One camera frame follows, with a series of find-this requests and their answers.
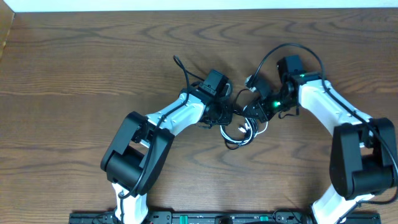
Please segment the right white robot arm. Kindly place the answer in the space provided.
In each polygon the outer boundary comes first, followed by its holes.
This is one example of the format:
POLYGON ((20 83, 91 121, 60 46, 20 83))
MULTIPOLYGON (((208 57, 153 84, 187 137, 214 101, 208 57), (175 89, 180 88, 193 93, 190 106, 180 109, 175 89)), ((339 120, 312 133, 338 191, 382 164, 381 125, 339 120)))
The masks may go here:
POLYGON ((258 74, 249 76, 246 87, 260 94, 243 110, 246 117, 262 123, 291 108, 310 111, 332 135, 329 174, 331 185, 311 206, 301 223, 366 223, 352 215, 373 197, 397 186, 397 146, 393 123, 374 119, 347 102, 322 76, 308 72, 299 56, 277 62, 282 84, 274 93, 258 74))

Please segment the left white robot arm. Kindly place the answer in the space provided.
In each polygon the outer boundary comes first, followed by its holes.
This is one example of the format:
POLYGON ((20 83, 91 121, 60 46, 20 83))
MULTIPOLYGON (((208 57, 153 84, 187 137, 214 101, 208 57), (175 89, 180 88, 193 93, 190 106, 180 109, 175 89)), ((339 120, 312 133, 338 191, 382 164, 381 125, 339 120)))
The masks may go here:
POLYGON ((228 125, 233 85, 211 70, 206 79, 191 83, 177 100, 152 114, 129 113, 105 152, 100 167, 116 193, 116 223, 142 223, 147 216, 147 193, 158 179, 172 143, 185 128, 228 125))

